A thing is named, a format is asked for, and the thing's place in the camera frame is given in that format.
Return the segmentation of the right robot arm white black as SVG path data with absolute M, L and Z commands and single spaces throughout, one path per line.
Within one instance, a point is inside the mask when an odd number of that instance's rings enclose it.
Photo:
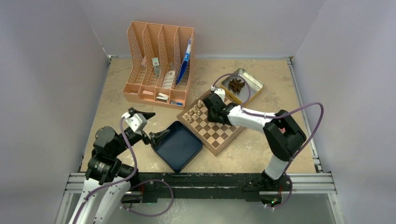
M 202 100 L 207 108 L 210 122 L 229 126 L 242 126 L 265 135 L 272 157 L 264 170 L 263 186 L 273 190 L 280 185 L 280 177 L 291 162 L 292 156 L 299 151 L 307 140 L 296 121 L 285 110 L 277 113 L 264 113 L 250 110 L 236 103 L 226 104 L 213 91 Z

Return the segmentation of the pile of dark chess pieces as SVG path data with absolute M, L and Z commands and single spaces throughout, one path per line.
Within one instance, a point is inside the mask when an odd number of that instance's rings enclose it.
M 233 78 L 228 83 L 228 89 L 230 89 L 233 93 L 239 94 L 242 88 L 245 86 L 245 84 L 246 84 L 245 81 L 241 79 Z

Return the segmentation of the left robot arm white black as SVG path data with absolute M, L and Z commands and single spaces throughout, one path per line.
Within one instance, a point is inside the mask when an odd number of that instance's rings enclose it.
M 117 206 L 133 212 L 122 203 L 123 196 L 127 191 L 143 191 L 144 184 L 152 184 L 154 180 L 141 181 L 137 167 L 123 164 L 117 157 L 129 149 L 136 161 L 132 145 L 143 141 L 154 147 L 162 142 L 169 130 L 150 134 L 143 130 L 153 116 L 154 112 L 141 112 L 131 107 L 120 119 L 120 124 L 128 124 L 127 129 L 121 128 L 121 133 L 116 133 L 112 127 L 105 126 L 95 133 L 92 157 L 80 199 L 69 221 L 71 224 L 104 224 Z

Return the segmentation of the white labelled tube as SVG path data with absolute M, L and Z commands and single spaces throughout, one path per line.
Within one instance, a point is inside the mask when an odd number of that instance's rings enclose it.
M 174 77 L 175 77 L 174 70 L 167 72 L 163 80 L 162 88 L 170 89 L 172 87 Z

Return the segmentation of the blue folder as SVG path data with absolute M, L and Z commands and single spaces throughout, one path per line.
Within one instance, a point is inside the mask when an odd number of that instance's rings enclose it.
M 179 75 L 177 77 L 176 85 L 178 85 L 181 82 L 181 79 L 183 78 L 183 76 L 185 74 L 185 71 L 187 69 L 187 66 L 188 66 L 188 63 L 190 60 L 190 55 L 191 55 L 191 38 L 189 39 L 184 58 L 182 60 L 182 65 L 181 65 L 181 68 L 179 71 Z

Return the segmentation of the pink eraser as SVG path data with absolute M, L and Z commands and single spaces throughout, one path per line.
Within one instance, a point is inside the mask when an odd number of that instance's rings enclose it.
M 154 92 L 152 92 L 152 91 L 147 91 L 147 90 L 143 90 L 142 91 L 142 94 L 146 94 L 146 95 L 154 95 Z

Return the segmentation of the pink plastic desk organizer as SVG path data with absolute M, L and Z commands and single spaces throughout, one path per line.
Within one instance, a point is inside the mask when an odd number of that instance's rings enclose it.
M 194 28 L 133 21 L 127 30 L 127 37 L 132 70 L 122 91 L 126 100 L 183 110 L 186 107 L 195 63 Z M 190 60 L 181 82 L 176 85 L 190 38 Z M 161 72 L 158 79 L 153 70 L 153 57 L 158 57 L 160 62 Z M 164 77 L 171 70 L 175 71 L 172 87 L 162 88 Z M 142 94 L 143 90 L 152 91 L 154 95 Z M 158 93 L 168 95 L 168 102 L 156 101 Z M 183 103 L 183 106 L 171 105 L 170 101 Z

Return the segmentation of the wooden chess board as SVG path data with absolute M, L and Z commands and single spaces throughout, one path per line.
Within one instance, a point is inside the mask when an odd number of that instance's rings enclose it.
M 201 115 L 198 116 L 197 119 L 194 119 L 193 115 L 189 114 L 189 111 L 193 110 L 194 105 L 198 105 L 198 101 L 202 100 L 209 93 L 210 91 L 205 92 L 191 105 L 187 106 L 185 110 L 177 115 L 177 119 L 202 140 L 206 148 L 216 156 L 226 148 L 245 127 L 209 122 L 207 120 L 207 108 L 203 103 L 201 108 L 198 107 L 199 111 L 201 111 Z M 188 114 L 188 119 L 184 118 L 185 113 Z

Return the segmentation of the white stapler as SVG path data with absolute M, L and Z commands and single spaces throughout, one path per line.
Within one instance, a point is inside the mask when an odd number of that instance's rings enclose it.
M 169 96 L 163 93 L 158 93 L 156 96 L 156 101 L 167 103 L 169 100 Z

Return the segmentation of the green white small box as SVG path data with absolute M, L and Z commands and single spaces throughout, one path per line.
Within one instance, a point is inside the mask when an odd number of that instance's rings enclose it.
M 161 68 L 160 68 L 160 62 L 158 57 L 153 57 L 152 58 L 152 65 L 153 65 L 153 70 L 155 77 L 158 79 L 160 76 Z

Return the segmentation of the yellow metal tin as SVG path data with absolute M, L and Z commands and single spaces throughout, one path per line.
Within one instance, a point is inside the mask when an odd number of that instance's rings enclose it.
M 237 69 L 220 83 L 226 96 L 234 103 L 247 106 L 261 94 L 264 84 L 250 75 L 245 69 Z

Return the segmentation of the dark blue tray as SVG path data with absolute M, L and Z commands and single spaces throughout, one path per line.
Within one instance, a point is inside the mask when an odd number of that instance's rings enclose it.
M 179 121 L 166 129 L 168 133 L 152 149 L 174 172 L 179 173 L 202 150 L 203 142 Z

